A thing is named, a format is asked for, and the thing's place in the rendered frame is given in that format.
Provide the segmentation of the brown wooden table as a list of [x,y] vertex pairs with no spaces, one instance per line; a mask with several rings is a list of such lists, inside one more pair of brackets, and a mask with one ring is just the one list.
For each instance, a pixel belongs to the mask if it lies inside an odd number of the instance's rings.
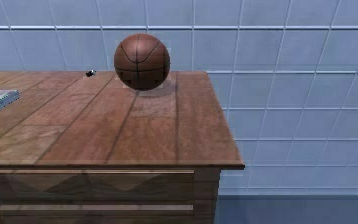
[[209,76],[136,92],[111,71],[0,72],[0,224],[214,224],[244,164]]

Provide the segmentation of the brown basketball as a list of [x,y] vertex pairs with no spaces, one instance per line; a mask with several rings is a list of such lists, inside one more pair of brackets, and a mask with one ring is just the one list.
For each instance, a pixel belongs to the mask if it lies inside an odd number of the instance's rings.
[[123,39],[114,53],[114,69],[129,88],[148,91],[160,86],[170,71],[170,55],[158,38],[136,33]]

